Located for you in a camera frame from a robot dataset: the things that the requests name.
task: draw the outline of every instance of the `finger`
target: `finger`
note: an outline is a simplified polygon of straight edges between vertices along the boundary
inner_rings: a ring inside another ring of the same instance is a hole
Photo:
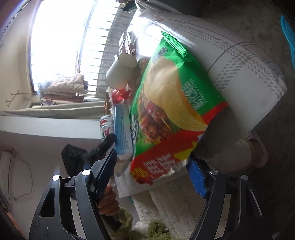
[[[111,191],[108,195],[104,196],[103,199],[97,205],[98,208],[109,205],[116,198],[117,194],[114,191]]]
[[[106,214],[112,210],[114,210],[119,205],[117,200],[112,201],[109,205],[102,207],[99,209],[100,214]]]
[[[114,216],[120,212],[120,206],[117,206],[115,209],[112,211],[106,213],[106,216]]]
[[[104,195],[109,194],[112,190],[113,190],[112,185],[108,183],[106,190],[104,191]]]

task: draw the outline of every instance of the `air conditioner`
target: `air conditioner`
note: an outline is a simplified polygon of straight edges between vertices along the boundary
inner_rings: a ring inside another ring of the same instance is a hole
[[[7,201],[12,201],[11,174],[13,157],[8,152],[0,152],[0,188]]]

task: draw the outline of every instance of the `paper cup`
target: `paper cup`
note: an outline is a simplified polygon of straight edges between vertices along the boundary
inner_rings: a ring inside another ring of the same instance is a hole
[[[132,79],[137,60],[128,53],[121,53],[107,71],[104,79],[114,89],[123,89]]]

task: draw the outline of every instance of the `snack wrapper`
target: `snack wrapper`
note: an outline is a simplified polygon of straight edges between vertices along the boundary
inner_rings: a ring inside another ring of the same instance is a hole
[[[184,167],[210,121],[228,106],[188,50],[162,35],[130,111],[130,172],[138,183],[152,184]]]

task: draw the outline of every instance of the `blue object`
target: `blue object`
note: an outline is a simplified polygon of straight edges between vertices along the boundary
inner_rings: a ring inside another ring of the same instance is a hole
[[[281,16],[281,27],[290,45],[292,64],[295,70],[295,33],[283,15]]]
[[[205,177],[200,170],[197,163],[189,156],[189,163],[186,166],[187,172],[189,173],[189,177],[191,178],[191,182],[195,188],[195,191],[201,195],[202,198],[207,196],[207,189],[205,185]]]

